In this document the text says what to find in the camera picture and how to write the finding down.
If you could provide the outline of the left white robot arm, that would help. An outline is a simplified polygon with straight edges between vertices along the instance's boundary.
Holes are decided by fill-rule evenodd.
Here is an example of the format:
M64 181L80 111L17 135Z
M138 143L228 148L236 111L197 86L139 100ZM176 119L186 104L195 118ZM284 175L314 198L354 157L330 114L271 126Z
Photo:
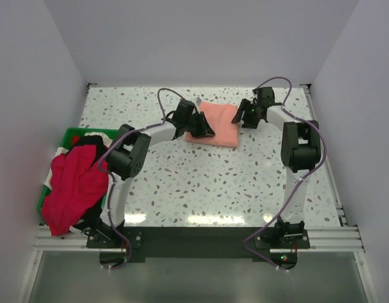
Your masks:
M144 166L151 146L173 141L185 133L194 138L212 138L215 132L210 127L205 113L193 102L182 99L171 116L161 122L136 129L123 124L117 131L110 148L99 159L98 169L108 174L106 202L100 214L101 222L96 230L108 247L122 243L124 210L129 188L135 176Z

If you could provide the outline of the salmon pink t shirt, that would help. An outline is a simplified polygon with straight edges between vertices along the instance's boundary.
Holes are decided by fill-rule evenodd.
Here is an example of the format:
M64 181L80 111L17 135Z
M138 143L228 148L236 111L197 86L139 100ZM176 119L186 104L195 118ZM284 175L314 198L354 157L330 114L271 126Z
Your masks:
M231 122L238 111L237 106L202 102L199 109L205 114L215 136L194 138L190 133L187 133L185 137L187 142L227 148L236 148L239 145L239 125Z

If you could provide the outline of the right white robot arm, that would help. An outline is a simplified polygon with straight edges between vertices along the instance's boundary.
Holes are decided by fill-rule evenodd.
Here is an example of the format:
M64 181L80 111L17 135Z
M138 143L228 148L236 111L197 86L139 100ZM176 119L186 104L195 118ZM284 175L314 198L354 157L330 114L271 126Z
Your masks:
M286 169L286 189L281 211L274 217L273 240L281 248L289 247L302 235L304 203L310 175L319 168L322 158L317 121L307 121L290 113L276 102L272 87L253 89L253 99L243 99L232 123L243 128L257 128L263 120L282 132L281 162Z

